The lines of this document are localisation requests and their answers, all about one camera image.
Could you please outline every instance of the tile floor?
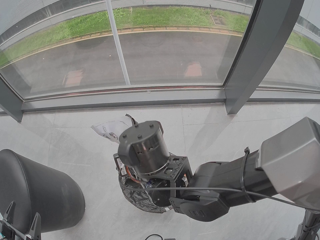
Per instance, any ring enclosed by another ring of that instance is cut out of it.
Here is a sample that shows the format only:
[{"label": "tile floor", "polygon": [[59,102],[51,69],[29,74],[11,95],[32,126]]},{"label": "tile floor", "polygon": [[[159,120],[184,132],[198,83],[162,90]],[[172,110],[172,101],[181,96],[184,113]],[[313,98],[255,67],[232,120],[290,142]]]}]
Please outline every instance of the tile floor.
[{"label": "tile floor", "polygon": [[44,233],[43,240],[132,239],[152,233],[176,240],[277,240],[294,236],[303,209],[261,200],[230,209],[213,222],[199,222],[174,211],[142,212],[123,197],[112,155],[118,144],[90,127],[132,115],[158,120],[168,150],[187,155],[194,171],[208,161],[231,161],[308,116],[320,122],[320,104],[250,103],[237,115],[224,104],[149,106],[25,113],[22,123],[0,115],[0,149],[11,149],[70,175],[86,199],[83,219],[73,228]]}]

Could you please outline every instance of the cylindrical motor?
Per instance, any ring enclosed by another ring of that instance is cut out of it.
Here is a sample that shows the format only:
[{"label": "cylindrical motor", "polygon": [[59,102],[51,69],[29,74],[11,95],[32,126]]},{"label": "cylindrical motor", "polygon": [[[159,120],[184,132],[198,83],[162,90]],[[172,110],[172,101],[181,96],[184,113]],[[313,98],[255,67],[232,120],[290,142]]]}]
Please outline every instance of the cylindrical motor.
[{"label": "cylindrical motor", "polygon": [[169,152],[158,121],[146,121],[125,130],[119,137],[118,155],[136,174],[152,175],[169,162]]}]

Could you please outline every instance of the white plastic bag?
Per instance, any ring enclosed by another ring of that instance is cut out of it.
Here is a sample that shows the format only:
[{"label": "white plastic bag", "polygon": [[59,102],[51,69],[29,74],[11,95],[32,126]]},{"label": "white plastic bag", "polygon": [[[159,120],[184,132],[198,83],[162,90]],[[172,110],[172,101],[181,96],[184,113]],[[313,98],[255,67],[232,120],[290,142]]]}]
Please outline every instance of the white plastic bag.
[{"label": "white plastic bag", "polygon": [[126,115],[108,122],[96,123],[91,128],[100,136],[119,144],[119,136],[134,123],[134,119]]}]

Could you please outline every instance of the yellow curb line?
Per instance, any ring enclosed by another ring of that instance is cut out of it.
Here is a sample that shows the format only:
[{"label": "yellow curb line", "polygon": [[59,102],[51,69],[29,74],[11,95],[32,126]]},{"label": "yellow curb line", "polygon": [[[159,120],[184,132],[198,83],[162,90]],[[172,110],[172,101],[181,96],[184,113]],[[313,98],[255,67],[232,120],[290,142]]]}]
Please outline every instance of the yellow curb line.
[{"label": "yellow curb line", "polygon": [[[225,33],[225,32],[216,32],[216,31],[206,31],[206,30],[193,30],[193,29],[154,29],[154,30],[139,30],[139,31],[130,31],[130,32],[118,32],[118,35],[123,35],[123,34],[133,34],[133,33],[146,33],[146,32],[199,32],[199,33],[212,33],[212,34],[221,34],[221,35],[229,35],[229,36],[236,36],[236,37],[242,37],[241,34],[233,34],[233,33]],[[110,34],[102,34],[102,35],[95,35],[95,36],[90,36],[90,37],[87,37],[88,35],[86,35],[85,37],[86,38],[79,38],[79,39],[76,39],[76,40],[72,40],[70,42],[64,42],[64,43],[61,43],[61,44],[57,44],[57,45],[54,45],[54,46],[50,46],[50,47],[47,47],[45,49],[42,49],[42,50],[38,50],[38,51],[35,51],[31,54],[28,54],[26,56],[23,56],[21,58],[18,58],[17,60],[14,60],[12,62],[10,62],[9,64],[3,66],[3,67],[0,67],[0,70],[5,68],[6,66],[9,66],[15,62],[18,62],[22,59],[25,59],[29,56],[32,56],[32,55],[35,55],[35,54],[38,54],[38,53],[41,53],[41,52],[44,52],[46,50],[49,50],[49,49],[52,49],[52,48],[56,48],[56,47],[59,47],[59,46],[64,46],[64,45],[68,45],[68,44],[72,44],[72,43],[75,43],[75,42],[79,42],[79,41],[83,41],[83,40],[89,40],[89,39],[94,39],[94,38],[100,38],[100,37],[108,37],[108,36],[112,36],[112,33]],[[291,47],[291,46],[287,46],[285,45],[285,47],[287,48],[290,48],[290,49],[293,49],[293,50],[296,50],[298,52],[301,52],[303,54],[306,54],[306,55],[309,55],[311,57],[314,57],[317,59],[317,57],[313,56],[312,54],[309,54],[303,50],[299,50],[299,49],[296,49],[294,47]]]}]

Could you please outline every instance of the gray plastic cover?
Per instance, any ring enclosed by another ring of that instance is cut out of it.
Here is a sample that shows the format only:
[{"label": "gray plastic cover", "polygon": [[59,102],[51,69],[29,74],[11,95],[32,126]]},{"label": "gray plastic cover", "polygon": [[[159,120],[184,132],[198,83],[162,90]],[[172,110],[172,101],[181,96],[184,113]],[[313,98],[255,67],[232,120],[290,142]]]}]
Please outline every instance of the gray plastic cover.
[{"label": "gray plastic cover", "polygon": [[291,201],[320,209],[320,125],[305,117],[265,140],[257,167]]}]

